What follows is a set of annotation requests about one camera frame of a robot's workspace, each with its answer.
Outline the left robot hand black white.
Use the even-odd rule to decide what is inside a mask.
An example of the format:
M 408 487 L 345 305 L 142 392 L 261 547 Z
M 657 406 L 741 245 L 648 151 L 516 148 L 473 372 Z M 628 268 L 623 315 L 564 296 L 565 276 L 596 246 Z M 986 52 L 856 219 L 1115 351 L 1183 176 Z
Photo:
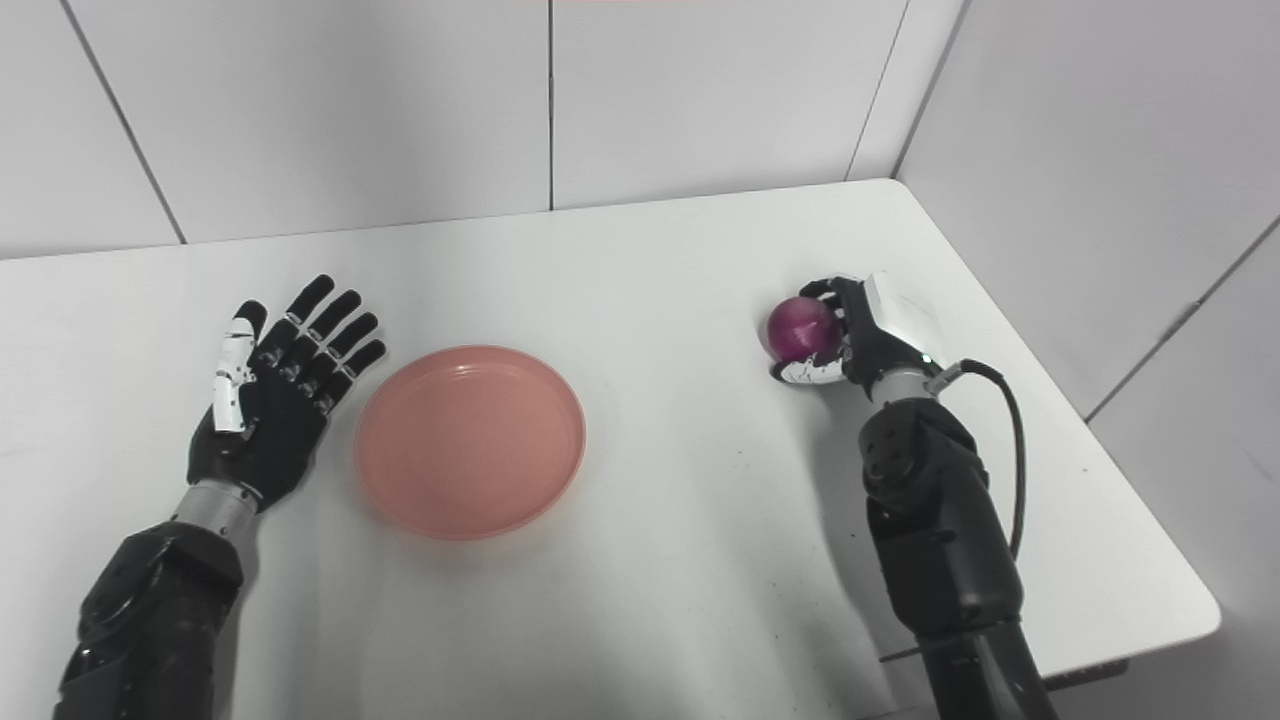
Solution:
M 229 486 L 259 511 L 301 486 L 332 414 L 387 354 L 361 293 L 335 287 L 328 274 L 315 277 L 276 319 L 255 299 L 237 309 L 189 442 L 189 486 Z

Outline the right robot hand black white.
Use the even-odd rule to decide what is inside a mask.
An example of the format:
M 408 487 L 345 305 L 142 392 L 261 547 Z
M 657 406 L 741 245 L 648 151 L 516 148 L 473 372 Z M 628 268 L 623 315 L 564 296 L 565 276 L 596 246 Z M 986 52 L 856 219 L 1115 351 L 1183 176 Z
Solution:
M 792 325 L 765 323 L 773 379 L 788 386 L 847 382 L 877 406 L 934 398 L 942 363 L 937 315 L 883 272 L 804 284 L 787 301 Z

